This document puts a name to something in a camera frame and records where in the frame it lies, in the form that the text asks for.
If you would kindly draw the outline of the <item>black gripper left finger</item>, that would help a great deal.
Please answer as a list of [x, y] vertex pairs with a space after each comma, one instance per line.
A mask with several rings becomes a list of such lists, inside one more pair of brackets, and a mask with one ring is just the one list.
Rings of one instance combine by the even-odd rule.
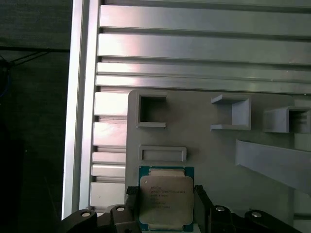
[[139, 233], [139, 187], [129, 186], [124, 204], [110, 206], [102, 215], [89, 209], [78, 210], [60, 223], [62, 233]]

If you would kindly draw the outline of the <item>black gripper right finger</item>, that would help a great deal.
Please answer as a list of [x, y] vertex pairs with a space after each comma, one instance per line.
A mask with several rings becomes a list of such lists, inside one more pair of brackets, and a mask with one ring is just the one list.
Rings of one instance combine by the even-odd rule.
[[214, 205], [201, 185], [194, 187], [194, 220], [202, 233], [299, 233], [299, 230], [261, 211], [243, 217], [227, 207]]

